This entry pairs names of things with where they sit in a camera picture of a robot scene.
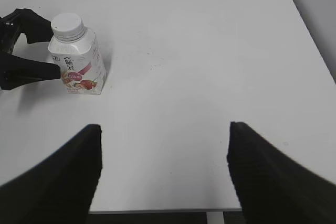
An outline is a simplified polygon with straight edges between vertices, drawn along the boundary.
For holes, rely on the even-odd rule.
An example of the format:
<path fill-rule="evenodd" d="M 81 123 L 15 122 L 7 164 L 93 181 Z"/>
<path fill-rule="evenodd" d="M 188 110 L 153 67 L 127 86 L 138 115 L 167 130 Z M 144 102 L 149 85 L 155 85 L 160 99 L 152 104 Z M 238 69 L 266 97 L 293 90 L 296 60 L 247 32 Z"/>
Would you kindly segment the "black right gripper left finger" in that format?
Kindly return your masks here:
<path fill-rule="evenodd" d="M 1 223 L 85 223 L 102 170 L 101 127 L 89 124 L 1 185 Z"/>

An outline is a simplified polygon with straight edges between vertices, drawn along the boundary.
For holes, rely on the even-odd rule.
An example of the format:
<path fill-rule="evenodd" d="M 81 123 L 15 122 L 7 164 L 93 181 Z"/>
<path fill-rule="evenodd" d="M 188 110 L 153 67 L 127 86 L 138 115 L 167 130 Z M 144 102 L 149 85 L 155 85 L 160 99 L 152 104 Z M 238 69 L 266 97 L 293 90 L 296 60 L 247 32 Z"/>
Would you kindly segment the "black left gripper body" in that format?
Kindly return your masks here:
<path fill-rule="evenodd" d="M 20 34 L 20 19 L 18 15 L 7 15 L 1 18 L 1 51 L 12 54 Z"/>

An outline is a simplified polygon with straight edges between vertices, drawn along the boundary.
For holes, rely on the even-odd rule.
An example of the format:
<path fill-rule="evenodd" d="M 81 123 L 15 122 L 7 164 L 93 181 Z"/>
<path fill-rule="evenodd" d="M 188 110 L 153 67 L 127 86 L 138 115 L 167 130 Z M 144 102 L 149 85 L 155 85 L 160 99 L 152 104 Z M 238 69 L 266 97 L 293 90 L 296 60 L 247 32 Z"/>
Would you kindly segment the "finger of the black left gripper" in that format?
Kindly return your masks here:
<path fill-rule="evenodd" d="M 12 90 L 26 84 L 61 78 L 60 67 L 1 52 L 1 89 Z"/>
<path fill-rule="evenodd" d="M 24 34 L 28 44 L 49 42 L 53 36 L 51 22 L 31 9 L 15 9 L 10 23 L 13 23 L 16 37 Z"/>

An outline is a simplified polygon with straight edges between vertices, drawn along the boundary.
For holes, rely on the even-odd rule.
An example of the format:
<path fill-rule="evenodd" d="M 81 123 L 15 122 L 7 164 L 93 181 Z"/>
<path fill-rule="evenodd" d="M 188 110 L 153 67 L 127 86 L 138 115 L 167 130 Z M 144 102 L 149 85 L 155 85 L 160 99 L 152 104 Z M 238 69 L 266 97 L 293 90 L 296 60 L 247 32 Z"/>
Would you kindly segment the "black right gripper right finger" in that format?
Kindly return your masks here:
<path fill-rule="evenodd" d="M 228 170 L 247 223 L 335 223 L 335 184 L 244 122 L 231 122 Z"/>

